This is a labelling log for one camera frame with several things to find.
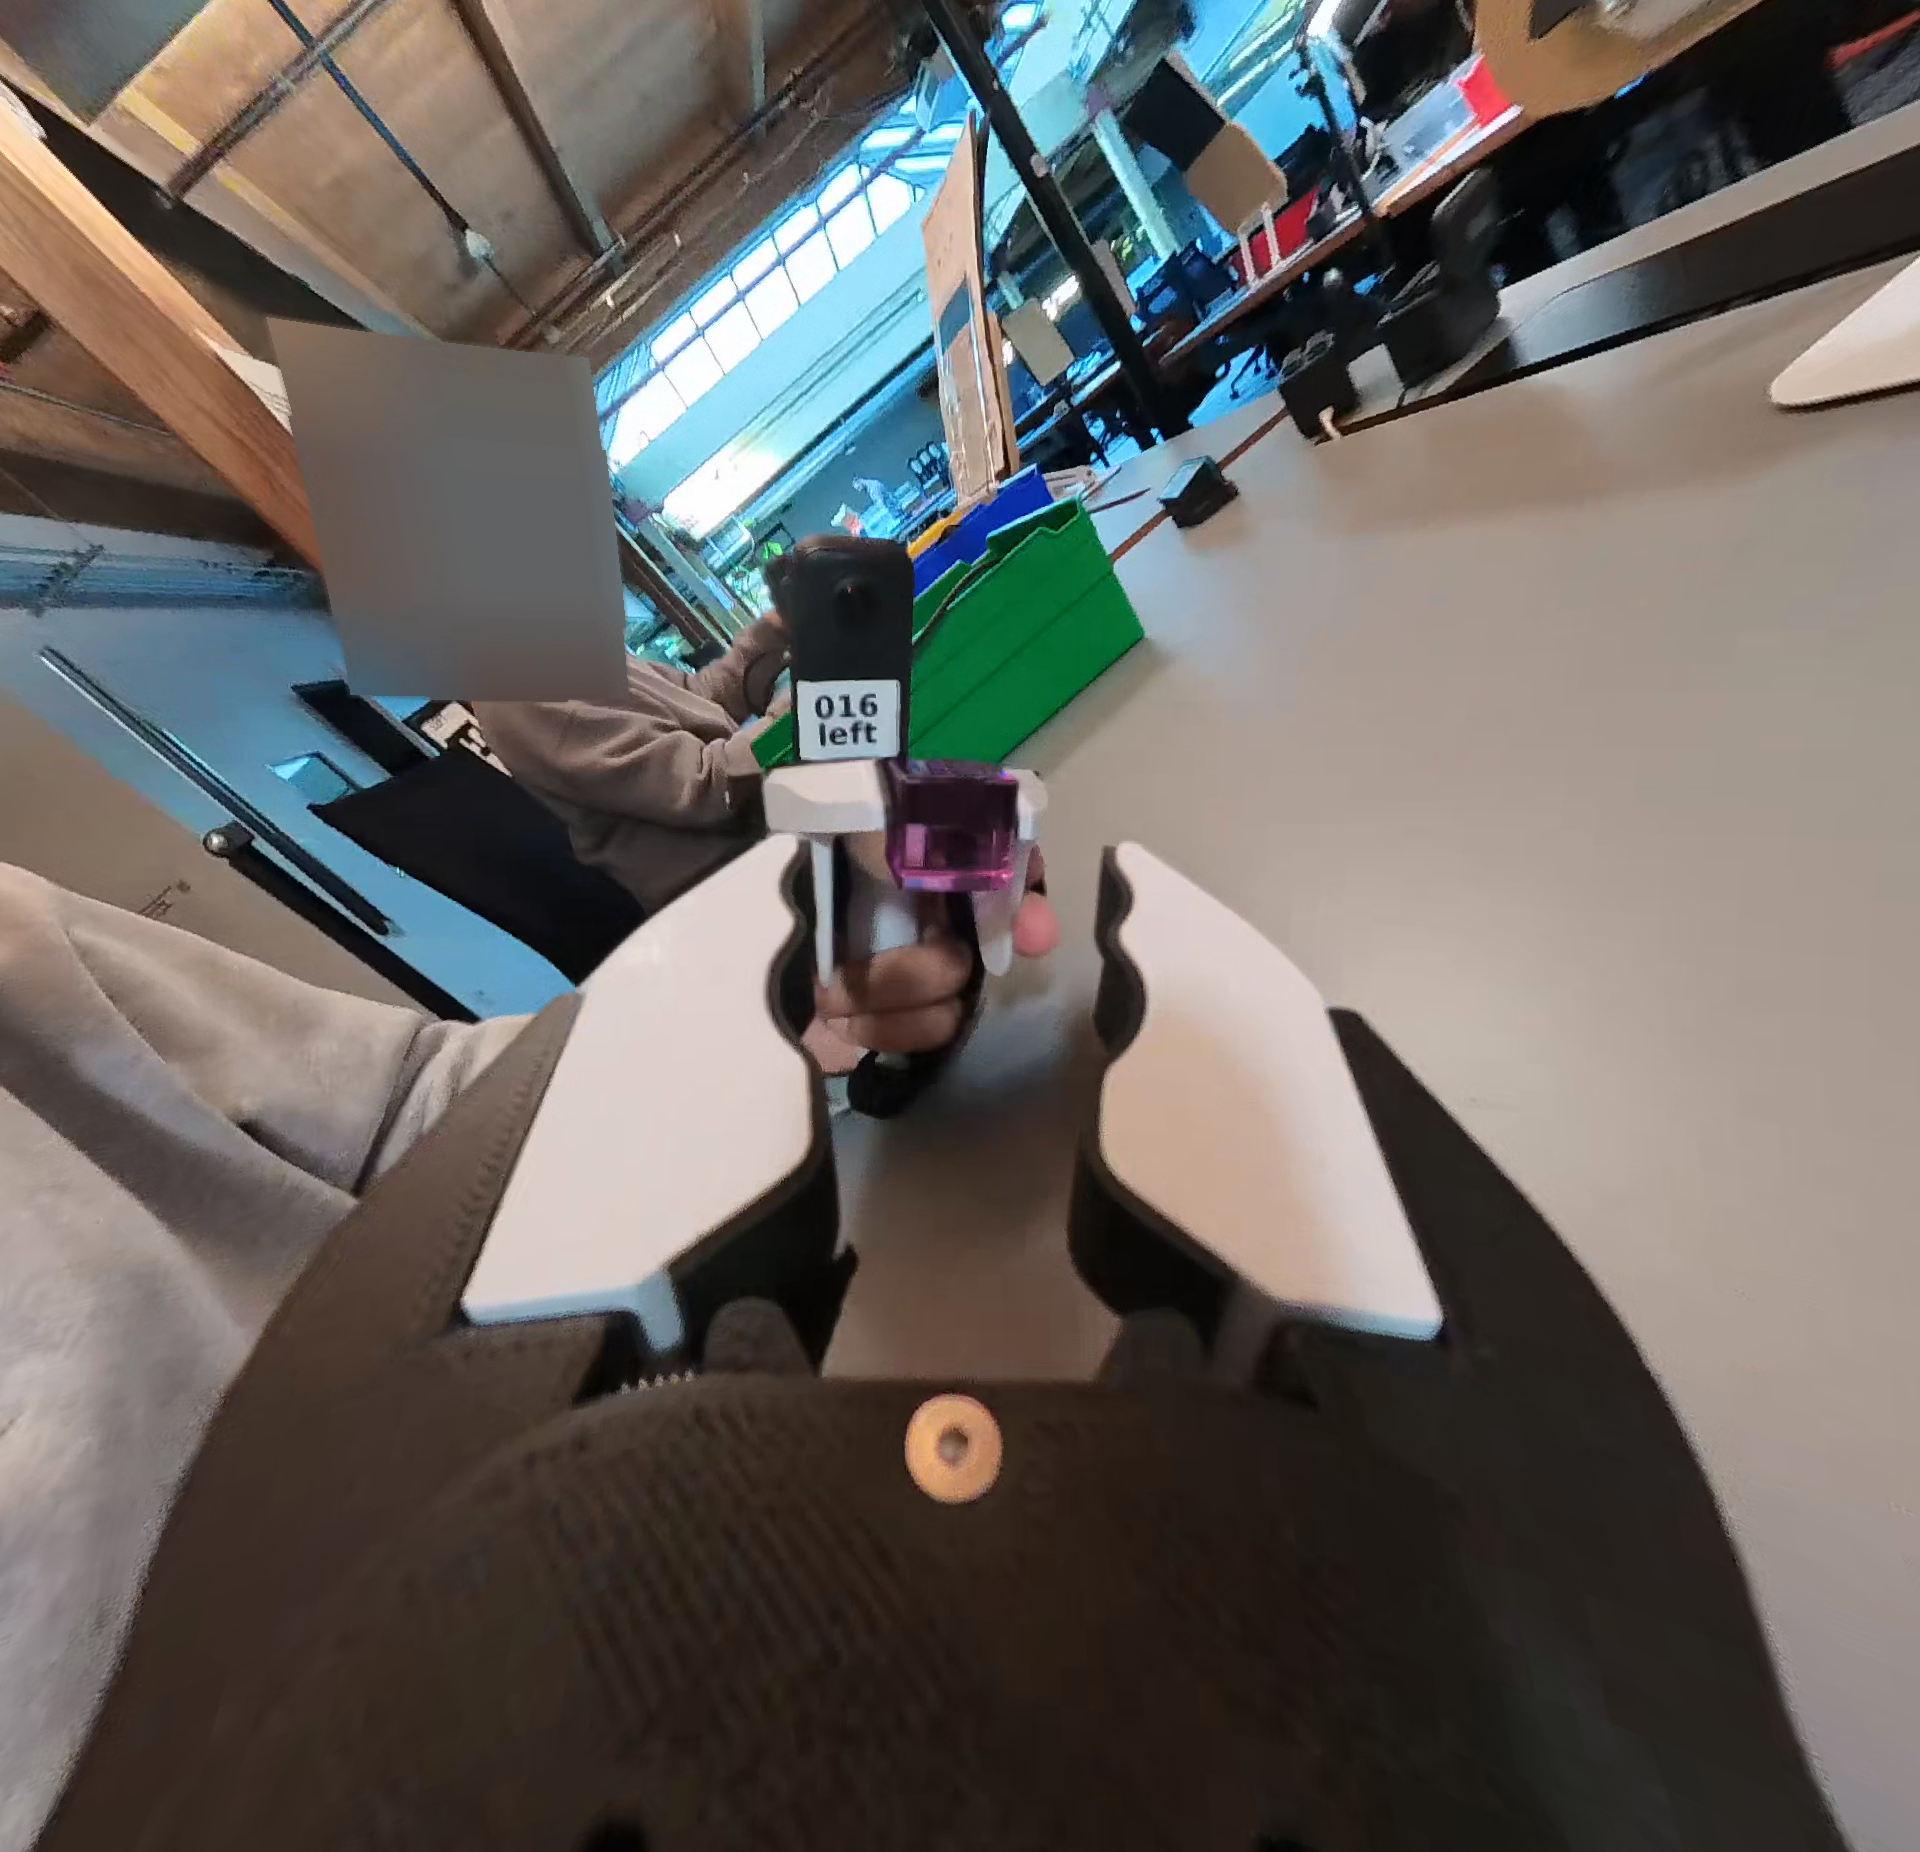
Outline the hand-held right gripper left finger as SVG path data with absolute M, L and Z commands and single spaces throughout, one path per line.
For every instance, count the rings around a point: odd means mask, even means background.
M 853 1286 L 812 1001 L 808 848 L 774 837 L 581 989 L 460 1295 L 478 1329 L 608 1321 L 645 1369 L 691 1365 L 740 1301 L 824 1358 Z

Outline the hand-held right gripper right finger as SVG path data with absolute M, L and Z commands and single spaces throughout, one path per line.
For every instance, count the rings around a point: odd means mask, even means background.
M 1329 1002 L 1138 843 L 1101 860 L 1092 1120 L 1069 1259 L 1117 1318 L 1173 1313 L 1215 1365 L 1285 1326 L 1430 1346 L 1445 1308 Z

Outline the purple translucent cube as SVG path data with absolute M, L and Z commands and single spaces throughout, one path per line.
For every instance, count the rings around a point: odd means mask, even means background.
M 910 894 L 986 896 L 1012 890 L 1020 846 L 1020 784 L 980 761 L 879 763 L 882 857 Z

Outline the green plastic bin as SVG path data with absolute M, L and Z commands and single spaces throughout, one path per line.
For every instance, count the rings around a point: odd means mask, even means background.
M 1143 641 L 1092 515 L 1065 498 L 988 535 L 915 601 L 915 761 L 1004 763 Z

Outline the person's left forearm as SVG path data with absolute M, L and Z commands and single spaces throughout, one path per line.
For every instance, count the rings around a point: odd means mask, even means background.
M 119 1176 L 267 1154 L 362 1193 L 532 1017 L 444 1022 L 3 871 L 4 1091 Z

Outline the person's left hand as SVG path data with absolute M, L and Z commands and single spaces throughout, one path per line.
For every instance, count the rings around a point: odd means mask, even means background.
M 949 917 L 949 898 L 917 896 L 908 945 L 844 959 L 815 985 L 815 1014 L 800 1045 L 829 1076 L 847 1076 L 867 1055 L 908 1058 L 959 1045 L 973 1017 L 979 948 Z

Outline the blue plastic bin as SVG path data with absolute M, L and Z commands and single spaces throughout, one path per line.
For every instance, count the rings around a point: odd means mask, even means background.
M 1020 524 L 1049 511 L 1054 494 L 1049 491 L 1045 471 L 1028 467 L 1004 480 L 992 496 L 975 503 L 969 518 L 939 547 L 924 553 L 915 567 L 915 595 L 927 592 L 956 567 L 973 567 L 986 553 L 988 543 L 1001 531 Z

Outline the black office chair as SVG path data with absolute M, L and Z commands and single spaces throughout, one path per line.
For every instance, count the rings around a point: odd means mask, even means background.
M 333 833 L 518 940 L 581 985 L 645 922 L 640 903 L 575 857 L 458 703 L 397 716 L 340 678 L 292 688 L 382 773 L 316 806 Z

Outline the cardboard sheet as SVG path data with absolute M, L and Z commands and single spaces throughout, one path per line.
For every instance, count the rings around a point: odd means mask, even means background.
M 934 376 L 960 515 L 1020 472 L 1004 339 L 988 305 L 982 126 L 969 116 L 924 215 Z

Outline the black metal pole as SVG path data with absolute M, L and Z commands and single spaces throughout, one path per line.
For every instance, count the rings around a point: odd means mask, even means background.
M 1020 187 L 1030 201 L 1049 241 L 1078 280 L 1083 298 L 1090 305 L 1098 327 L 1112 350 L 1118 373 L 1131 390 L 1147 429 L 1160 440 L 1191 433 L 1188 413 L 1171 393 L 1157 363 L 1135 327 L 1133 311 L 1121 301 L 1117 284 L 1101 266 L 1092 241 L 1053 174 L 1049 160 L 1034 142 L 1016 101 L 980 42 L 973 17 L 959 0 L 918 0 L 933 33 L 949 53 L 950 62 L 979 101 L 988 129 L 1014 166 Z

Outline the background monitor with cardboard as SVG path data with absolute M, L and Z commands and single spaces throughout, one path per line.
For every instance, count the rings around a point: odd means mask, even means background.
M 1225 234 L 1247 237 L 1288 206 L 1285 170 L 1216 104 L 1179 50 L 1155 64 L 1122 108 L 1121 124 L 1179 173 Z

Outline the person's grey hoodie torso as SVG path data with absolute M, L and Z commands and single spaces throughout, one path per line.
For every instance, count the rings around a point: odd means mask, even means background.
M 261 1107 L 235 1120 L 173 1085 L 4 1075 L 4 1848 L 35 1847 L 75 1768 L 221 1396 L 462 1080 L 430 1060 L 276 1134 Z

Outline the black charger dock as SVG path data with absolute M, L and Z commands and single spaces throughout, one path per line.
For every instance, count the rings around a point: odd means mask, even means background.
M 1467 173 L 1434 206 L 1426 261 L 1391 295 L 1380 341 L 1413 393 L 1460 364 L 1500 316 L 1494 253 L 1504 229 L 1498 177 Z

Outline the cardboard-backed monitor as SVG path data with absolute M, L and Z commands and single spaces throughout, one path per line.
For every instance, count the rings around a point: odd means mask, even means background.
M 1916 20 L 1916 0 L 1474 0 L 1474 41 L 1531 116 L 1598 108 L 1673 73 L 1686 85 L 1810 81 L 1835 53 Z

